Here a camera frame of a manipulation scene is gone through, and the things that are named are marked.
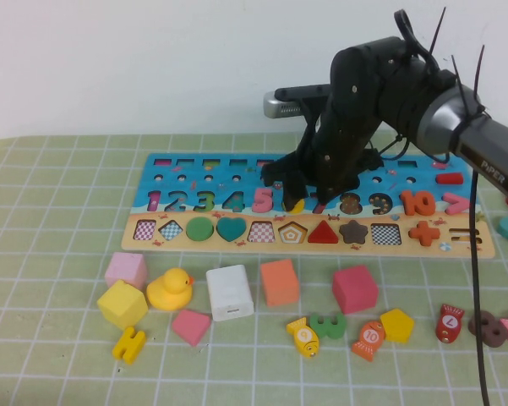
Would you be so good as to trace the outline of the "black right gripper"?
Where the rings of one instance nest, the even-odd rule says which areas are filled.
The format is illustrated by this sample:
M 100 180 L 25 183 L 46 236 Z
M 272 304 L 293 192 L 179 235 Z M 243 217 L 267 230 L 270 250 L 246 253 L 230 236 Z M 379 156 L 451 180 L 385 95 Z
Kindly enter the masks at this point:
M 339 194 L 356 189 L 358 175 L 381 165 L 380 153 L 369 148 L 380 120 L 375 116 L 353 118 L 338 113 L 330 101 L 277 101 L 276 110 L 302 115 L 306 128 L 295 151 L 266 164 L 264 185 L 281 182 L 286 211 L 316 188 L 315 213 L 320 214 Z

